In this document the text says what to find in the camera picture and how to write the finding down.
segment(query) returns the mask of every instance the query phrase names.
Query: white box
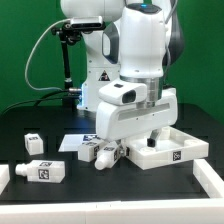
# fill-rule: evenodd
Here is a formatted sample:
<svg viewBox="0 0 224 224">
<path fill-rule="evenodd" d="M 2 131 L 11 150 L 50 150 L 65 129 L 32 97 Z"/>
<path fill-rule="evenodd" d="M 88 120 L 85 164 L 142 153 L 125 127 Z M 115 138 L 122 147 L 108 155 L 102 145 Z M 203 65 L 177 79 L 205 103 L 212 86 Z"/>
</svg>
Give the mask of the white box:
<svg viewBox="0 0 224 224">
<path fill-rule="evenodd" d="M 43 140 L 38 134 L 27 134 L 25 137 L 25 147 L 30 155 L 44 153 Z"/>
</svg>

